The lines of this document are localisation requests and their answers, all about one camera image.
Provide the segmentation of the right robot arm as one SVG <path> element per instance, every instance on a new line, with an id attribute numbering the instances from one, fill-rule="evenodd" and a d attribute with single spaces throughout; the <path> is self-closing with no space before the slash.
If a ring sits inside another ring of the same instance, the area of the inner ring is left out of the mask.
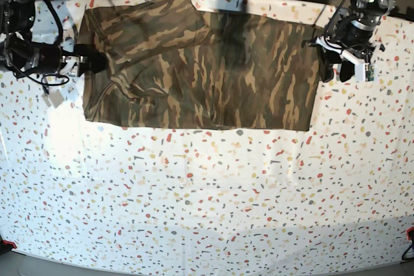
<path id="1" fill-rule="evenodd" d="M 63 23 L 50 0 L 42 0 L 58 28 L 52 43 L 32 39 L 35 20 L 35 0 L 1 0 L 1 66 L 17 80 L 27 78 L 41 86 L 47 106 L 60 105 L 64 99 L 58 90 L 71 78 L 84 77 L 85 83 L 99 87 L 107 78 L 108 58 L 99 46 L 99 37 L 92 21 L 83 17 L 73 51 L 61 46 Z"/>

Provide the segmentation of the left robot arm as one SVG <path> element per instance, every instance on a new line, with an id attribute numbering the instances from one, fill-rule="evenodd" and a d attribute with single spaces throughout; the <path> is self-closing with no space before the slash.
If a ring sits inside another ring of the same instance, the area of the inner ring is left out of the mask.
<path id="1" fill-rule="evenodd" d="M 337 65 L 341 82 L 351 78 L 373 81 L 376 67 L 371 59 L 376 49 L 385 48 L 370 40 L 380 20 L 393 9 L 394 0 L 350 0 L 346 12 L 342 11 L 343 4 L 336 9 L 323 34 L 307 42 L 321 56 L 320 79 L 324 83 L 331 81 Z"/>

